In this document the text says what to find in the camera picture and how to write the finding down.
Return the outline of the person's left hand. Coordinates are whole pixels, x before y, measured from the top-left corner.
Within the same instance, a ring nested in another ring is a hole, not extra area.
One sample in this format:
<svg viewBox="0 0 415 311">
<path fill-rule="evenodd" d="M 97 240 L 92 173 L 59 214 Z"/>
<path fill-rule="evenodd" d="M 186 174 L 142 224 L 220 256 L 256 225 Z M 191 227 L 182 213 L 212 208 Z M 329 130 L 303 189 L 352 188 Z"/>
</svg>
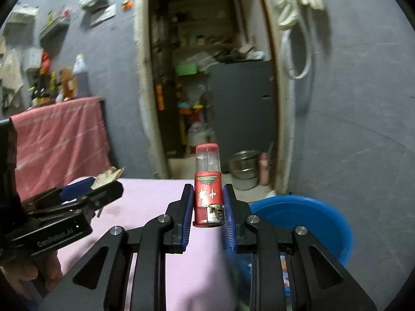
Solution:
<svg viewBox="0 0 415 311">
<path fill-rule="evenodd" d="M 63 273 L 58 259 L 58 252 L 53 251 L 42 259 L 44 264 L 45 287 L 52 290 L 63 278 Z M 35 264 L 26 263 L 21 260 L 14 260 L 1 266 L 7 282 L 15 292 L 27 300 L 32 300 L 32 294 L 23 286 L 24 281 L 32 281 L 38 276 L 38 269 Z"/>
</svg>

